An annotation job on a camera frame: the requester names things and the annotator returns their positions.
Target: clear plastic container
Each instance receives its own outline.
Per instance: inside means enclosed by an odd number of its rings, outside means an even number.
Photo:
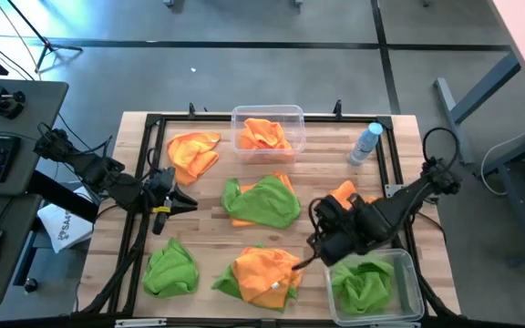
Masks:
[[[325,268],[325,283],[329,298],[329,310],[334,322],[340,326],[381,325],[383,323],[412,322],[425,313],[425,305],[418,288],[415,266],[405,250],[377,250],[367,255],[350,254],[340,262],[355,266],[365,261],[384,261],[394,268],[391,280],[392,300],[381,313],[348,314],[340,310],[332,290],[332,268]]]
[[[241,149],[241,133],[248,118],[280,123],[292,149]],[[295,163],[297,154],[305,149],[303,110],[295,105],[238,106],[232,111],[231,143],[234,152],[248,163]]]

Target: orange towel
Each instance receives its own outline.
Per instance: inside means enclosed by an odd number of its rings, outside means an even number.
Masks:
[[[280,123],[247,118],[240,136],[240,149],[291,149]]]
[[[273,172],[273,175],[275,177],[277,177],[282,183],[284,183],[284,185],[293,194],[295,193],[295,190],[293,189],[293,186],[291,185],[291,181],[289,180],[289,177],[287,177],[286,174],[284,174],[282,172]],[[254,186],[256,186],[256,183],[252,184],[252,185],[241,186],[241,193],[244,193],[247,190],[251,190],[252,188],[254,188]],[[234,218],[231,218],[231,220],[232,220],[232,227],[248,227],[248,226],[252,226],[252,225],[256,224],[254,222],[250,222],[250,221],[247,221],[247,220],[239,220],[239,219],[234,219]]]
[[[249,247],[232,264],[245,302],[266,308],[283,308],[289,286],[301,283],[302,271],[291,268],[300,260],[287,251]]]
[[[218,160],[212,151],[220,141],[220,133],[188,133],[176,135],[168,143],[168,155],[175,168],[175,180],[187,186]]]
[[[357,193],[355,191],[354,183],[352,181],[347,180],[346,182],[342,183],[341,186],[339,186],[336,190],[329,191],[329,195],[334,196],[334,198],[337,200],[337,202],[342,205],[342,207],[346,210],[349,210],[352,208],[352,203],[350,203],[347,199],[353,194]],[[370,196],[364,201],[366,203],[371,203],[376,200],[376,197]]]

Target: butcher block tabletop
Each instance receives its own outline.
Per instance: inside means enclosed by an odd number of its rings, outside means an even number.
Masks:
[[[141,138],[147,112],[125,112],[121,119],[113,158],[125,164],[133,175],[137,166]],[[423,162],[421,138],[414,116],[392,116],[396,145],[405,183],[418,177]],[[172,216],[161,235],[150,232],[143,253],[143,272],[152,252],[165,247],[169,238],[177,239],[192,254],[200,272],[198,291],[194,294],[159,299],[146,294],[139,281],[135,317],[190,317],[190,318],[281,318],[331,319],[325,288],[324,265],[314,261],[305,269],[297,300],[289,300],[284,313],[266,310],[232,298],[211,288],[216,278],[249,246],[263,244],[269,248],[286,250],[301,259],[312,254],[305,243],[314,231],[307,215],[307,205],[313,198],[324,196],[350,179],[362,196],[382,197],[382,187],[376,152],[360,167],[346,162],[346,155],[367,127],[364,123],[306,123],[306,147],[290,165],[243,164],[233,151],[231,123],[203,121],[169,121],[165,129],[161,167],[168,167],[167,142],[175,135],[190,132],[220,132],[221,141],[214,149],[220,154],[218,162],[189,187],[181,189],[199,202],[198,210]],[[157,132],[154,129],[152,140]],[[388,144],[383,136],[387,172],[394,181]],[[301,205],[301,216],[285,230],[268,226],[234,228],[221,206],[221,195],[227,179],[237,178],[241,184],[252,184],[274,171],[285,172]],[[100,210],[113,205],[102,203]],[[436,207],[425,204],[423,213],[438,221]],[[95,226],[87,261],[78,289],[80,307],[90,304],[115,270],[118,249],[127,213],[115,208],[104,213]],[[449,309],[459,312],[453,277],[448,261],[443,234],[433,224],[417,218],[414,226],[418,258],[423,275]],[[137,235],[133,231],[132,241]],[[119,297],[120,310],[127,298],[130,271],[123,279]]]

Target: gray floor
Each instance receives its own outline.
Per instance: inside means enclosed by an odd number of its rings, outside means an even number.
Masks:
[[[137,0],[134,5],[109,0],[16,2],[47,36],[376,41],[369,0],[305,0],[300,13],[287,0],[264,4],[255,0],[186,0],[182,9],[174,12],[160,0]],[[433,3],[425,9],[418,0],[381,0],[387,41],[507,43],[484,1]],[[31,36],[29,30],[21,30]],[[0,35],[12,34],[0,14]],[[13,53],[23,66],[31,67],[19,41],[1,38],[0,47]],[[32,50],[37,55],[38,49]],[[245,104],[294,103],[306,112],[328,112],[341,98],[346,113],[390,113],[377,50],[86,48],[76,57],[70,51],[58,54],[60,58],[47,57],[44,67],[52,68],[43,79],[70,84],[62,114],[90,143],[115,135],[123,111],[186,110],[189,102],[210,111],[230,111]],[[421,132],[446,126],[432,87],[434,79],[445,77],[455,98],[460,98],[503,56],[500,52],[391,51],[402,114],[416,115]],[[520,112],[524,119],[517,119]],[[478,162],[491,146],[525,131],[525,73],[515,76],[464,127]],[[450,155],[448,138],[439,136],[433,141],[431,152]],[[497,150],[491,158],[512,146]],[[56,165],[42,161],[39,168],[54,175]],[[525,267],[506,265],[507,258],[525,252],[525,240],[508,202],[491,195],[471,177],[476,168],[457,168],[464,178],[463,189],[457,196],[443,198],[439,205],[459,303],[462,312],[474,319],[525,323]],[[57,178],[74,180],[64,168]],[[498,181],[492,182],[499,188]],[[38,253],[34,275],[46,281],[49,289],[24,296],[17,287],[11,288],[0,307],[0,320],[69,312],[83,260],[79,253]],[[58,263],[58,269],[47,272],[51,261]],[[14,306],[17,302],[25,307]]]

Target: green towel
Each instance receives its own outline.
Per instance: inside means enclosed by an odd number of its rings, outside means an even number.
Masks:
[[[170,238],[166,248],[151,254],[143,275],[143,290],[159,298],[196,292],[198,276],[196,263],[190,253],[178,241]]]
[[[222,206],[233,218],[287,228],[301,213],[299,200],[275,176],[264,177],[241,193],[237,179],[226,181]]]
[[[392,265],[366,261],[354,267],[337,263],[332,269],[332,289],[342,312],[379,313],[392,299]]]
[[[213,290],[219,290],[227,295],[242,299],[241,290],[238,286],[238,281],[232,273],[232,265],[226,267],[224,272],[216,279],[214,284],[211,286]],[[297,290],[293,286],[289,286],[289,291],[287,292],[287,299],[293,298],[297,299]],[[282,313],[284,308],[271,309]]]

